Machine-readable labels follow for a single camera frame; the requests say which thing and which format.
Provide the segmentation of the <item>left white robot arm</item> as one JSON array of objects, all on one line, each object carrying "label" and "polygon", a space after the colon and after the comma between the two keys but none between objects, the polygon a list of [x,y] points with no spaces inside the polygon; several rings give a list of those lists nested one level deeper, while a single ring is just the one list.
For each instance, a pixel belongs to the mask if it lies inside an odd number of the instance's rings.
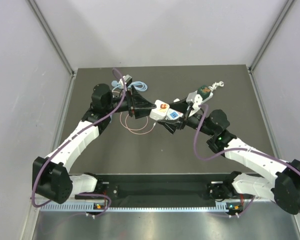
[{"label": "left white robot arm", "polygon": [[114,96],[110,87],[100,83],[93,88],[91,104],[75,130],[46,157],[37,157],[32,165],[32,193],[58,204],[87,193],[99,198],[104,187],[92,174],[70,175],[73,164],[87,146],[107,128],[114,113],[128,112],[135,118],[150,115],[156,105],[142,97],[134,87]]}]

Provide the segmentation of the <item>small white plug adapter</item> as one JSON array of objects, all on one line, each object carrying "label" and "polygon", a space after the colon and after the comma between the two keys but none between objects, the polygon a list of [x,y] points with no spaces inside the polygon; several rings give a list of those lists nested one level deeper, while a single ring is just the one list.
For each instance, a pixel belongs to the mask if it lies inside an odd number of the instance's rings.
[{"label": "small white plug adapter", "polygon": [[149,117],[155,121],[164,120],[170,109],[170,105],[159,99],[157,99],[154,104],[155,108],[150,111]]}]

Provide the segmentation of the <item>white multicolour power strip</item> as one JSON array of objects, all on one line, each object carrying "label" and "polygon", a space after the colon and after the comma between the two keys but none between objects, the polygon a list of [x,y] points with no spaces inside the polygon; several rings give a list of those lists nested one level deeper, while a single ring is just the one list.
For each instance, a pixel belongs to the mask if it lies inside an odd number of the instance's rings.
[{"label": "white multicolour power strip", "polygon": [[176,98],[169,104],[168,112],[165,116],[166,120],[177,120],[181,117],[191,117],[197,113],[200,106],[211,99],[213,91],[207,86],[203,85],[194,92],[191,92],[183,99]]}]

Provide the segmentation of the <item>dark green plug adapter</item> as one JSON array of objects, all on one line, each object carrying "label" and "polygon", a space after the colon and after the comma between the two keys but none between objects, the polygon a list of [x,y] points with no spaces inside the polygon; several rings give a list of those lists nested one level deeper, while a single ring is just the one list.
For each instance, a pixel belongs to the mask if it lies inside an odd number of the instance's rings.
[{"label": "dark green plug adapter", "polygon": [[197,89],[196,93],[200,95],[202,99],[206,99],[210,96],[211,89],[207,85],[202,85]]}]

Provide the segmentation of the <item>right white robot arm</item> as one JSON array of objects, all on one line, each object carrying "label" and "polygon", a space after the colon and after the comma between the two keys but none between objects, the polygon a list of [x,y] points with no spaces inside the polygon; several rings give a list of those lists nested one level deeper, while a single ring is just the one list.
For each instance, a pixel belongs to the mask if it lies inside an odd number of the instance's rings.
[{"label": "right white robot arm", "polygon": [[154,112],[159,114],[160,125],[174,133],[185,126],[195,129],[193,150],[197,151],[199,133],[209,135],[208,147],[217,156],[235,161],[256,172],[251,176],[242,172],[232,172],[224,181],[223,192],[229,198],[239,194],[249,194],[276,203],[285,212],[300,214],[300,161],[286,161],[268,155],[248,145],[228,131],[227,115],[216,109],[207,113],[208,105],[199,105],[201,114],[190,114],[193,106],[186,101],[167,104],[155,102]]}]

